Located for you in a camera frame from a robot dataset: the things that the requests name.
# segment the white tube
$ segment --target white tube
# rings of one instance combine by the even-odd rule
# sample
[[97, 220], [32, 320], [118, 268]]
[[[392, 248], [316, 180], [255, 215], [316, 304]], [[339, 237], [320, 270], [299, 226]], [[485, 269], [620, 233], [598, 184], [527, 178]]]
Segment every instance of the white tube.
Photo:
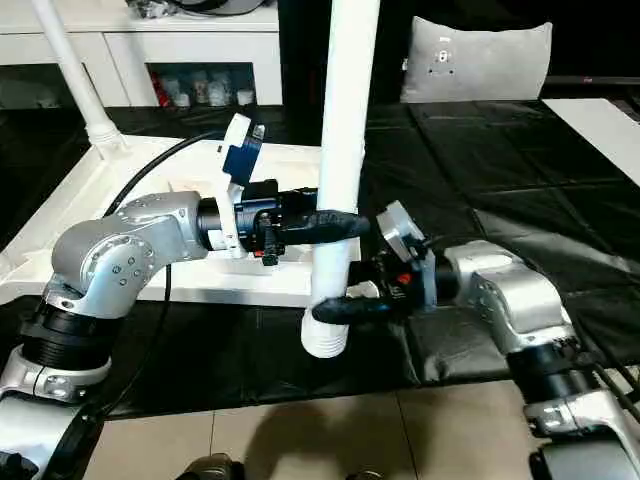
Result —
[[53, 49], [62, 75], [87, 124], [89, 141], [101, 152], [104, 151], [101, 147], [122, 147], [122, 136], [105, 113], [89, 75], [71, 45], [52, 0], [31, 0], [31, 3]]
[[[354, 213], [357, 209], [379, 11], [380, 0], [333, 0], [319, 210]], [[344, 295], [349, 262], [348, 241], [314, 248], [312, 306]], [[302, 319], [302, 345], [316, 357], [335, 357], [346, 346], [348, 330], [316, 321], [308, 308]]]

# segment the white cabinet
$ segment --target white cabinet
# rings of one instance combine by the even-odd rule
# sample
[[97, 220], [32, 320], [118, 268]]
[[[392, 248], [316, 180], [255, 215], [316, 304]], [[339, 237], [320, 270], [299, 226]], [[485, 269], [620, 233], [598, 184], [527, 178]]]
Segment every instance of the white cabinet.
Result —
[[[96, 32], [72, 33], [71, 39], [102, 102], [110, 106], [129, 105], [103, 35]], [[42, 65], [43, 68], [38, 71], [37, 68], [24, 68], [26, 65]], [[4, 90], [5, 97], [13, 102], [9, 106], [20, 107], [14, 92], [29, 95], [29, 85], [37, 87], [37, 83], [46, 82], [56, 84], [51, 86], [52, 90], [66, 89], [44, 34], [0, 35], [0, 90]]]
[[118, 32], [104, 36], [133, 106], [158, 105], [150, 78], [154, 64], [186, 70], [244, 65], [256, 102], [282, 104], [277, 32]]
[[[155, 20], [134, 18], [124, 0], [55, 3], [105, 106], [158, 105], [150, 71], [186, 78], [224, 68], [249, 77], [241, 83], [258, 104], [282, 103], [276, 2], [246, 15]], [[0, 82], [3, 66], [54, 63], [31, 2], [0, 0]]]

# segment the black mat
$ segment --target black mat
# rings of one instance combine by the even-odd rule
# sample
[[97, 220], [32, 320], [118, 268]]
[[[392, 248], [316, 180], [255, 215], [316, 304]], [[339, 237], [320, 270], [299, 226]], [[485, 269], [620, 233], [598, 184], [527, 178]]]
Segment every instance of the black mat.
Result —
[[[112, 109], [127, 133], [222, 137], [232, 112]], [[279, 108], [252, 114], [269, 142], [306, 143], [317, 131]], [[86, 148], [70, 112], [0, 114], [3, 238], [15, 234]], [[370, 111], [361, 211], [400, 200], [418, 225], [450, 243], [499, 240], [547, 272], [579, 315], [626, 362], [640, 361], [640, 190], [539, 102], [377, 106]], [[379, 238], [363, 240], [365, 254]], [[0, 351], [37, 299], [0, 307]], [[114, 351], [108, 392], [127, 382], [159, 314], [139, 302]], [[351, 331], [333, 360], [307, 355], [301, 311], [174, 304], [153, 360], [116, 410], [141, 416], [293, 399], [487, 381], [506, 366], [472, 313], [416, 313], [403, 325]]]

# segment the metal screw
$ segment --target metal screw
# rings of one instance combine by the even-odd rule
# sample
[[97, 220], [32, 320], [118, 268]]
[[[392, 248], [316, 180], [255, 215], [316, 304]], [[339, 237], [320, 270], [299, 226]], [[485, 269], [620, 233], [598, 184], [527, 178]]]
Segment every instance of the metal screw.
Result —
[[55, 383], [56, 385], [63, 385], [67, 383], [67, 380], [64, 377], [57, 377], [55, 375], [52, 375], [50, 377], [47, 377], [47, 382]]

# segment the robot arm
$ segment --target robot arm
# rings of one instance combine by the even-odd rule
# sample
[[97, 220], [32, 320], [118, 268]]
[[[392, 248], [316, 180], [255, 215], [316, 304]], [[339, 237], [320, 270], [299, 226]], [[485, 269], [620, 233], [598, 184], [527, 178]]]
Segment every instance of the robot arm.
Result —
[[455, 302], [491, 328], [536, 437], [535, 478], [640, 478], [640, 448], [615, 396], [600, 386], [554, 285], [508, 250], [474, 241], [445, 250]]
[[239, 116], [234, 122], [222, 148], [227, 185], [216, 198], [147, 195], [58, 239], [42, 302], [23, 322], [23, 343], [0, 376], [0, 480], [61, 480], [82, 469], [78, 460], [89, 457], [102, 428], [92, 400], [109, 373], [120, 325], [159, 270], [212, 250], [229, 250], [231, 258], [251, 252], [270, 266], [286, 245], [368, 230], [358, 215], [316, 211], [315, 189], [250, 183], [264, 129]]
[[381, 252], [369, 268], [382, 295], [326, 300], [313, 309], [316, 320], [388, 320], [398, 306], [429, 310], [436, 300], [472, 308], [507, 361], [531, 432], [551, 440], [530, 457], [534, 478], [640, 479], [638, 441], [617, 398], [596, 379], [593, 361], [548, 278], [484, 240], [434, 255], [398, 202], [378, 223], [393, 251]]

